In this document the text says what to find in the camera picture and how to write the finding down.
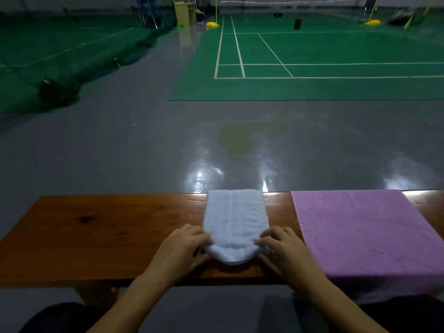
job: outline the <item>towel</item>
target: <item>towel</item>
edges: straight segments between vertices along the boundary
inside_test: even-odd
[[[359,304],[444,287],[444,241],[401,191],[291,194],[306,245]]]
[[[257,255],[259,246],[253,241],[268,229],[264,195],[260,190],[210,190],[203,218],[203,229],[214,244],[205,252],[215,259],[238,265]]]

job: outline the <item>hand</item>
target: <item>hand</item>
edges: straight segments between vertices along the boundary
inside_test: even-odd
[[[167,288],[173,286],[211,257],[199,253],[200,246],[213,244],[211,236],[200,226],[185,224],[175,229],[160,245],[144,275],[155,278]]]
[[[314,259],[310,249],[294,233],[293,229],[271,227],[254,242],[273,250],[270,257],[259,254],[258,258],[272,269],[294,290],[308,297],[328,282],[322,268]]]

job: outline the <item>bench leg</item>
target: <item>bench leg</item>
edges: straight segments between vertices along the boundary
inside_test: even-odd
[[[94,287],[75,287],[74,290],[81,297],[85,305],[109,309],[117,301],[119,289],[105,285]]]

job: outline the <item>person's left hand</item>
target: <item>person's left hand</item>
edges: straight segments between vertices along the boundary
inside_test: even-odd
[[[200,226],[185,224],[175,229],[160,245],[144,275],[155,278],[167,288],[173,286],[197,266],[208,261],[207,254],[194,255],[200,246],[213,244]]]

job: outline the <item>gray floor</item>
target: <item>gray floor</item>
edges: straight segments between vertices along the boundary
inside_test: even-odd
[[[193,53],[182,43],[168,35],[85,86],[75,106],[0,117],[0,238],[48,194],[444,186],[443,101],[169,102]],[[65,289],[0,291],[1,331],[75,300]],[[141,331],[261,332],[271,322],[295,331],[286,286],[175,288]]]

